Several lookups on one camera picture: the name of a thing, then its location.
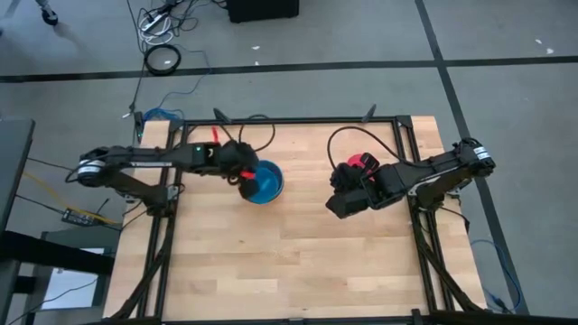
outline yellow cable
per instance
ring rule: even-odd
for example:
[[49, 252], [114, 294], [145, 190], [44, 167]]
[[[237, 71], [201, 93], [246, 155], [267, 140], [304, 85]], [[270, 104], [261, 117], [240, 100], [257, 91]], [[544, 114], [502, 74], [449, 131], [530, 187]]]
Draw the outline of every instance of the yellow cable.
[[90, 216], [90, 217], [92, 217], [92, 218], [98, 219], [98, 220], [100, 220], [100, 221], [102, 221], [102, 222], [106, 222], [106, 223], [111, 224], [111, 225], [116, 224], [116, 222], [113, 221], [113, 220], [111, 220], [111, 219], [104, 218], [104, 217], [102, 217], [102, 216], [99, 216], [98, 214], [95, 214], [95, 213], [92, 213], [92, 212], [88, 212], [88, 211], [85, 211], [85, 210], [83, 210], [83, 209], [74, 208], [74, 207], [68, 205], [68, 204], [61, 198], [61, 196], [56, 192], [56, 190], [54, 190], [54, 189], [53, 189], [52, 187], [50, 187], [45, 181], [37, 178], [36, 176], [31, 175], [31, 174], [29, 174], [28, 172], [23, 172], [22, 175], [24, 175], [24, 176], [30, 178], [31, 180], [35, 181], [35, 182], [36, 182], [38, 185], [40, 185], [43, 189], [45, 189], [46, 191], [48, 191], [48, 193], [49, 193], [57, 202], [59, 202], [62, 206], [64, 206], [65, 208], [70, 209], [70, 210], [72, 210], [72, 211], [74, 211], [74, 212], [76, 212], [76, 213], [79, 213], [79, 214], [83, 214], [83, 215], [86, 215], [86, 216]]

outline wooden table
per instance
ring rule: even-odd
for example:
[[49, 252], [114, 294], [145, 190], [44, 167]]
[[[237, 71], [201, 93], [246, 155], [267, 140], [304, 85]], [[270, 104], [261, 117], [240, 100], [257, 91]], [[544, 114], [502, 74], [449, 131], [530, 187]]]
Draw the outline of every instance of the wooden table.
[[[413, 124], [422, 157], [443, 152], [432, 116], [415, 116]], [[164, 147], [168, 125], [147, 123], [142, 146]], [[183, 174], [186, 191], [179, 200], [163, 320], [399, 316], [413, 308], [427, 313], [406, 200], [343, 220], [324, 207], [332, 194], [325, 146], [340, 126], [277, 126], [275, 140], [258, 155], [281, 167], [284, 190], [265, 206], [241, 199], [237, 188], [221, 178]], [[391, 124], [364, 127], [395, 150]], [[228, 129], [238, 133], [236, 126]], [[270, 133], [270, 125], [251, 125], [243, 141], [258, 147]], [[210, 127], [198, 127], [189, 141], [212, 141]], [[363, 152], [382, 163], [396, 162], [355, 130], [332, 142], [335, 162]], [[150, 184], [158, 183], [159, 175], [157, 170], [135, 171], [136, 178]], [[454, 200], [447, 199], [445, 206], [460, 210]], [[127, 215], [125, 222], [141, 211]], [[436, 216], [448, 271], [474, 302], [485, 306], [463, 220], [444, 210]], [[152, 218], [141, 217], [123, 231], [105, 316], [120, 308], [140, 280], [151, 225]], [[443, 307], [435, 272], [433, 282]], [[158, 275], [149, 292], [149, 314], [157, 284]]]

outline gray floor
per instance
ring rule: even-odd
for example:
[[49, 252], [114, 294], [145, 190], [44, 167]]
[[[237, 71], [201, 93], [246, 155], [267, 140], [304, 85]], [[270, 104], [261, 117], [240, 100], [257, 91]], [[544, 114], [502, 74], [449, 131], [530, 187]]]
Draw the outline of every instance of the gray floor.
[[[10, 2], [0, 3], [0, 15]], [[125, 4], [117, 0], [51, 0], [61, 24], [45, 25], [32, 0], [23, 0], [1, 24], [0, 75], [139, 70], [140, 53]], [[135, 9], [150, 7], [132, 0]], [[578, 3], [566, 0], [425, 0], [445, 59], [489, 59], [578, 55]], [[215, 67], [366, 60], [431, 60], [432, 54], [413, 1], [302, 0], [291, 20], [231, 24], [214, 5], [196, 12], [199, 27], [177, 40], [205, 50]], [[203, 67], [196, 54], [183, 54], [182, 67]], [[498, 164], [489, 178], [499, 219], [530, 312], [578, 317], [578, 221], [573, 213], [573, 124], [578, 64], [450, 69], [473, 136]], [[156, 107], [171, 90], [188, 90], [199, 77], [145, 79], [137, 109]], [[136, 79], [0, 84], [2, 116], [37, 122], [31, 156], [72, 166], [80, 153], [99, 145], [129, 144], [132, 124], [120, 117], [132, 100]], [[164, 108], [188, 118], [209, 118], [219, 107], [231, 116], [359, 116], [371, 104], [378, 114], [436, 116], [444, 145], [458, 140], [437, 69], [365, 69], [269, 72], [205, 78], [192, 96], [171, 97]], [[29, 162], [26, 169], [55, 187], [67, 201], [120, 219], [123, 205], [110, 190], [64, 184], [65, 174]], [[19, 193], [56, 204], [30, 180]], [[474, 186], [463, 194], [471, 239], [489, 238]], [[38, 237], [69, 228], [50, 211], [17, 200], [9, 228]], [[491, 247], [475, 246], [484, 286], [507, 296]], [[16, 296], [9, 320], [23, 310]], [[94, 320], [98, 309], [82, 311]], [[39, 316], [37, 323], [68, 324], [78, 315]]]

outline white cable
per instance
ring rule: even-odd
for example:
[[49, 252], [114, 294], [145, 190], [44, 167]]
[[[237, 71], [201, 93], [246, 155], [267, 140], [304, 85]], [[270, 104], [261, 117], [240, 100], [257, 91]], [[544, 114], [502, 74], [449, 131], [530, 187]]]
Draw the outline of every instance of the white cable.
[[[144, 22], [148, 22], [146, 17], [143, 18], [143, 20], [138, 24], [138, 37], [141, 39], [141, 41], [146, 42], [149, 45], [155, 46], [155, 45], [166, 44], [166, 43], [170, 42], [172, 40], [172, 38], [174, 37], [174, 34], [170, 31], [172, 28], [171, 17], [166, 16], [164, 18], [163, 28], [161, 29], [160, 32], [145, 32], [145, 31], [143, 31], [143, 23]], [[166, 40], [163, 40], [161, 42], [154, 42], [154, 40], [159, 39], [159, 38], [163, 38], [165, 35], [169, 35], [169, 37]]]

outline black metal frame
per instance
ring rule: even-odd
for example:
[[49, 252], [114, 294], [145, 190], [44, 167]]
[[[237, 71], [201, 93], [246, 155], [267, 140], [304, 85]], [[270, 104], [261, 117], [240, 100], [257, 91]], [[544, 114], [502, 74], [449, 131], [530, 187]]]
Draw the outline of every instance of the black metal frame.
[[[271, 118], [271, 119], [235, 119], [232, 121], [233, 125], [287, 125], [287, 124], [339, 124], [339, 123], [361, 123], [359, 117], [315, 117], [315, 118]], [[414, 161], [419, 161], [419, 151], [417, 147], [417, 142], [415, 140], [414, 128], [412, 125], [412, 119], [410, 116], [375, 116], [371, 117], [368, 121], [369, 123], [390, 123], [392, 125], [394, 139], [396, 141], [396, 149], [400, 156], [406, 157], [404, 141], [402, 138], [402, 128], [406, 131], [408, 145], [412, 153]], [[177, 132], [181, 131], [180, 144], [186, 144], [188, 138], [188, 130], [190, 127], [200, 126], [200, 125], [218, 125], [222, 122], [218, 120], [186, 120], [186, 121], [172, 121], [169, 127], [169, 135], [167, 139], [167, 147], [174, 146], [174, 140]], [[182, 171], [177, 170], [174, 176], [174, 183], [181, 181]], [[161, 184], [166, 184], [168, 180], [168, 169], [163, 169], [161, 174]], [[422, 227], [420, 219], [420, 211], [415, 209], [411, 201], [408, 200], [409, 211], [411, 219], [413, 221], [414, 234], [416, 250], [419, 259], [421, 276], [424, 281], [424, 295], [427, 301], [427, 308], [430, 314], [433, 312], [439, 312], [437, 307], [437, 301], [435, 300], [434, 294], [434, 284], [432, 282], [432, 277], [430, 274], [429, 262], [425, 255], [418, 249], [420, 240], [419, 236], [422, 236]], [[166, 285], [168, 281], [169, 265], [170, 265], [170, 251], [172, 246], [172, 238], [175, 226], [175, 218], [168, 218], [165, 240], [168, 240], [168, 254], [163, 260], [161, 266], [161, 275], [159, 286], [156, 295], [156, 301], [154, 306], [154, 316], [162, 318], [163, 316], [163, 306], [164, 297], [166, 294]], [[433, 213], [426, 213], [425, 219], [429, 227], [429, 235], [432, 243], [432, 249], [437, 261], [444, 266], [443, 254], [440, 245], [440, 239], [437, 233], [437, 227], [435, 223], [435, 217]], [[151, 228], [151, 237], [149, 239], [149, 246], [147, 248], [145, 270], [148, 269], [150, 264], [154, 259], [154, 255], [157, 248], [157, 241], [159, 236], [159, 231], [161, 227], [161, 217], [154, 217], [153, 226]], [[453, 298], [447, 285], [440, 278], [440, 285], [443, 290], [443, 303], [447, 311], [455, 311], [453, 306]], [[137, 317], [144, 317], [146, 314], [146, 306], [148, 303], [148, 291], [145, 293], [143, 298], [138, 304]], [[331, 319], [306, 319], [306, 320], [183, 320], [183, 321], [164, 321], [163, 324], [174, 324], [174, 325], [185, 325], [185, 324], [210, 324], [210, 325], [220, 325], [220, 324], [321, 324], [321, 323], [335, 323], [335, 324], [420, 324], [427, 322], [428, 316], [421, 316], [419, 310], [412, 310], [412, 316], [388, 316], [388, 317], [367, 317], [367, 318], [331, 318]]]

